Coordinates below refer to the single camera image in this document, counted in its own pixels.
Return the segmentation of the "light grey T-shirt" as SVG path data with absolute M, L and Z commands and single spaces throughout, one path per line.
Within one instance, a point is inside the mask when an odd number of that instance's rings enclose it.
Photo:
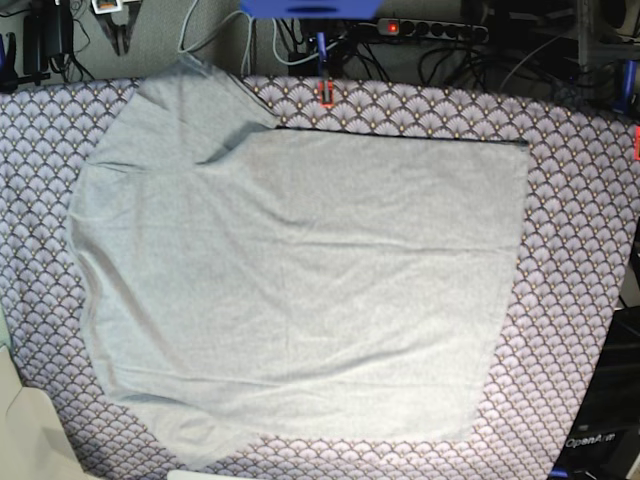
M 238 80 L 145 80 L 68 244 L 105 395 L 192 467 L 261 434 L 466 441 L 513 288 L 523 145 L 289 130 Z

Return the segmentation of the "blue clamp left edge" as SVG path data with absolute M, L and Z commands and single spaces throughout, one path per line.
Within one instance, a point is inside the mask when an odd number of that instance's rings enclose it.
M 16 35 L 14 32 L 9 32 L 1 38 L 1 92 L 3 94 L 13 93 L 19 86 L 26 84 L 33 83 L 39 86 L 44 80 L 51 78 L 51 74 L 47 72 L 19 76 L 15 68 L 16 53 Z

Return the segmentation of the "blue clamp edge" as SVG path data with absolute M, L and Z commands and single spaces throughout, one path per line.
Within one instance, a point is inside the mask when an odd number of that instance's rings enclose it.
M 615 112 L 629 114 L 634 106 L 636 93 L 636 80 L 639 78 L 639 61 L 625 60 L 621 67 L 619 86 L 616 89 L 616 99 L 612 108 Z
M 26 84 L 33 83 L 39 86 L 44 80 L 51 78 L 51 74 L 47 72 L 19 76 L 15 68 L 16 53 L 16 35 L 14 32 L 9 32 L 1 38 L 1 92 L 3 94 L 13 93 L 19 86 Z

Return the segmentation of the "blue orange centre clamp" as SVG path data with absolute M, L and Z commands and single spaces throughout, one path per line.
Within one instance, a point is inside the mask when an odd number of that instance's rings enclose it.
M 315 32 L 314 35 L 318 63 L 320 104 L 325 108 L 331 108 L 334 105 L 334 90 L 329 71 L 329 44 L 324 32 L 318 31 Z

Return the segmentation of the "black power strip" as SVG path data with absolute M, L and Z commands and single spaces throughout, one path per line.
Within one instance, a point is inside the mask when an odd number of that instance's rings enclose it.
M 489 30 L 485 26 L 441 21 L 380 18 L 373 23 L 380 35 L 399 38 L 486 44 Z

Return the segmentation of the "patterned purple tablecloth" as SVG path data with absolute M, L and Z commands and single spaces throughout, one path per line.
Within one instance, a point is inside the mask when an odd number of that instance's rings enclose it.
M 178 464 L 102 394 L 79 334 L 84 291 L 65 248 L 71 191 L 134 80 L 1 99 L 1 307 L 23 382 L 52 400 L 81 467 L 103 479 L 163 479 Z M 532 99 L 378 81 L 253 77 L 287 127 L 530 147 L 524 234 L 507 319 L 471 437 L 462 443 L 267 437 L 213 473 L 264 479 L 543 479 L 593 376 L 639 217 L 635 128 Z

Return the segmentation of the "blue clamp right edge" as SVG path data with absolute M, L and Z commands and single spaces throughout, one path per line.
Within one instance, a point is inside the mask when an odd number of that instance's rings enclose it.
M 639 78 L 639 61 L 625 60 L 621 67 L 619 86 L 616 89 L 616 99 L 612 108 L 615 112 L 629 114 L 634 106 L 636 93 L 636 80 Z

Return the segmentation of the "black OpenArm box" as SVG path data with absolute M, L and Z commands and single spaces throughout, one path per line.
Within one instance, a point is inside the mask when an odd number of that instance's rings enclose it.
M 551 479 L 639 473 L 639 309 L 618 310 Z

